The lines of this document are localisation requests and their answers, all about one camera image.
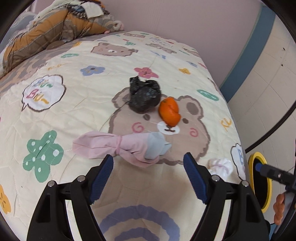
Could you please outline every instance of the pink swirl cheek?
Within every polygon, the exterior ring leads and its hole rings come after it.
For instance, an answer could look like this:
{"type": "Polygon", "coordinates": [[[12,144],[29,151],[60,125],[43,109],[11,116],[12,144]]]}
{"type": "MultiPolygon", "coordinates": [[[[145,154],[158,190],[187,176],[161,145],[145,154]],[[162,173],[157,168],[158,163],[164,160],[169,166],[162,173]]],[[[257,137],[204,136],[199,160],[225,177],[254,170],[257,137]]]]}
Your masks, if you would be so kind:
{"type": "Polygon", "coordinates": [[[197,129],[195,128],[190,128],[190,132],[189,134],[192,136],[192,137],[198,137],[198,131],[197,129]]]}
{"type": "Polygon", "coordinates": [[[142,126],[141,122],[136,122],[131,126],[131,129],[133,133],[141,133],[143,130],[145,130],[144,126],[142,126]]]}

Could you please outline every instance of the pink flower print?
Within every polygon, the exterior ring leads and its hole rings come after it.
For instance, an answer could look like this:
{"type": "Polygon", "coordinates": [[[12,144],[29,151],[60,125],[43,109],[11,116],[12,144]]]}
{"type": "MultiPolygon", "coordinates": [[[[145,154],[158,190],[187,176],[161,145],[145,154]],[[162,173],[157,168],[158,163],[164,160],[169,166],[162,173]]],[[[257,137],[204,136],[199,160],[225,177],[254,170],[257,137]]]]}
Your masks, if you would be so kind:
{"type": "Polygon", "coordinates": [[[201,63],[199,63],[199,65],[201,65],[202,67],[204,67],[205,69],[207,69],[207,67],[201,63]]]}
{"type": "Polygon", "coordinates": [[[153,73],[151,69],[149,69],[148,67],[144,67],[144,68],[134,68],[134,70],[136,72],[138,72],[138,76],[143,77],[143,78],[158,78],[158,75],[156,73],[153,73]]]}

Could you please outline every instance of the black plastic bag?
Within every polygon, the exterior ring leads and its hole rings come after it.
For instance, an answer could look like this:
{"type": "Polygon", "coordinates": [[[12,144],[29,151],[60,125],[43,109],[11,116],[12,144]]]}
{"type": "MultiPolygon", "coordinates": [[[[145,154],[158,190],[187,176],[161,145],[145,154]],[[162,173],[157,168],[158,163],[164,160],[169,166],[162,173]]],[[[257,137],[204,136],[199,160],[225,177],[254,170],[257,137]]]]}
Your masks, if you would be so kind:
{"type": "Polygon", "coordinates": [[[130,101],[131,110],[137,113],[145,113],[148,109],[159,104],[161,91],[155,80],[141,81],[139,77],[130,78],[130,101]]]}

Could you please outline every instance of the green leaf print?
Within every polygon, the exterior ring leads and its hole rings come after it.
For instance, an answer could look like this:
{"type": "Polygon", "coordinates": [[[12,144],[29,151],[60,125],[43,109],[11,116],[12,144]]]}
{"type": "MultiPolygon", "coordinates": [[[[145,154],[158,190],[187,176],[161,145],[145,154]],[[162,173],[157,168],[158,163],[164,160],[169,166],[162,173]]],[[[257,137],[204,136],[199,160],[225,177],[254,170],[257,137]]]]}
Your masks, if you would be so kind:
{"type": "Polygon", "coordinates": [[[49,131],[40,140],[30,139],[27,143],[29,154],[24,158],[23,168],[30,171],[34,168],[36,179],[43,183],[50,174],[50,166],[61,162],[63,148],[54,143],[56,131],[49,131]]]}

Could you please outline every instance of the human hand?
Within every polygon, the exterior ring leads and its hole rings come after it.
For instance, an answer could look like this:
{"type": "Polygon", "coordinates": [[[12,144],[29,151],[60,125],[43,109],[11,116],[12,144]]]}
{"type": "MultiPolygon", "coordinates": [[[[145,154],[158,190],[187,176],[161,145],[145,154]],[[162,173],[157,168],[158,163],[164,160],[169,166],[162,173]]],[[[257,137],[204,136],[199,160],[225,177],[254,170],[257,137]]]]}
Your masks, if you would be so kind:
{"type": "Polygon", "coordinates": [[[281,221],[284,217],[284,210],[285,210],[285,195],[284,194],[279,194],[276,197],[276,202],[273,205],[275,215],[274,215],[274,223],[276,225],[280,225],[281,221]]]}

